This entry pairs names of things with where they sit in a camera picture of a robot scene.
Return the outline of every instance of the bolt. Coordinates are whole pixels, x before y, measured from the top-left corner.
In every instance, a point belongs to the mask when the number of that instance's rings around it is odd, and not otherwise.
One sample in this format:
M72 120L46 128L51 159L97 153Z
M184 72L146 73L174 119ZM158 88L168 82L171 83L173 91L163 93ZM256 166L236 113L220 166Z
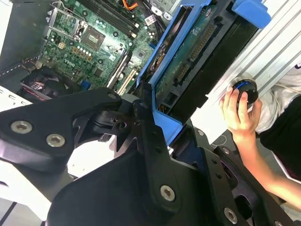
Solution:
M201 135L201 136L204 135L203 131L201 131L200 129L198 130L198 133L199 133L199 135Z
M144 102L141 102L140 105L144 108L148 108L148 106Z
M226 154L230 154L230 151L227 148L223 147L222 149Z
M65 144L65 138L59 134L50 134L46 138L47 144L51 147L61 147Z
M10 125L15 133L26 134L32 131L32 125L27 121L15 121Z
M282 224L279 221L275 221L276 226L282 226Z
M170 186L162 185L160 188L160 193L161 196L169 202L172 202L175 199L174 191Z
M237 217L236 214L233 212L233 210L231 210L230 208L226 207L224 209L224 214L226 216L226 218L232 223L232 224L237 224Z
M109 93L108 96L111 97L112 99L116 99L116 98L117 98L117 97L116 97L114 94L112 94L112 93Z

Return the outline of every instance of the black knob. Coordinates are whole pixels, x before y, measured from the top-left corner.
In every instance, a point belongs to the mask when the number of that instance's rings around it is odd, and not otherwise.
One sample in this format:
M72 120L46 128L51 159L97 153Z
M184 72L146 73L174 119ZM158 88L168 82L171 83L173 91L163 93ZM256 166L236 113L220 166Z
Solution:
M243 92L248 94L248 108L253 104L258 98L258 91L256 82L251 79L243 79L234 84L233 89L239 90L238 101L241 98Z

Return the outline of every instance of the black plastic part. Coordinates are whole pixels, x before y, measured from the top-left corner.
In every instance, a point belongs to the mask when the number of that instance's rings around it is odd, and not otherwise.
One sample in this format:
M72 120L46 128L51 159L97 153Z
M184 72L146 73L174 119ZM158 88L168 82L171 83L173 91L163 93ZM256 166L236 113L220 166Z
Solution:
M169 115L184 124L197 107L201 108L207 101L206 95L223 76L256 31L255 26L242 17L238 17L195 78L190 82Z
M120 104L118 94L99 88L1 112L0 158L38 171L61 171L79 143L99 138L99 134L89 131L83 139L90 119L98 112L117 110ZM11 124L19 120L29 122L32 131L13 132ZM50 134L62 135L65 144L49 146L46 137Z
M248 94L248 105L253 104L258 99L256 82L250 79L243 79L233 85L233 89L239 90L238 102L243 92Z

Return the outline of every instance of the chip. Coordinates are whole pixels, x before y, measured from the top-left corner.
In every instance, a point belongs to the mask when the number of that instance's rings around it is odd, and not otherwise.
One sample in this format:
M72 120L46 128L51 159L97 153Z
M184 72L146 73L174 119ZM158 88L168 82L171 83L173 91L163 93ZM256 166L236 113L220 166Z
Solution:
M97 68L94 75L98 78L100 78L101 74L103 73L102 69L100 68Z
M101 34L93 27L88 26L83 36L82 42L87 44L93 50L98 51L104 39L105 35Z

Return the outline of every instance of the hand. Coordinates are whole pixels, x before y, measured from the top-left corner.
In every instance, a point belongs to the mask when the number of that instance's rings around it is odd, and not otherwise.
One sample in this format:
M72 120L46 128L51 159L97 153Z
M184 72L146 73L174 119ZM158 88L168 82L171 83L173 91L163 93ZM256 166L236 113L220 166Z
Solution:
M229 88L220 102L222 115L236 144L250 139L255 140L255 129L258 125L262 102L257 99L251 112L247 112L248 94L243 92L237 110L239 90Z

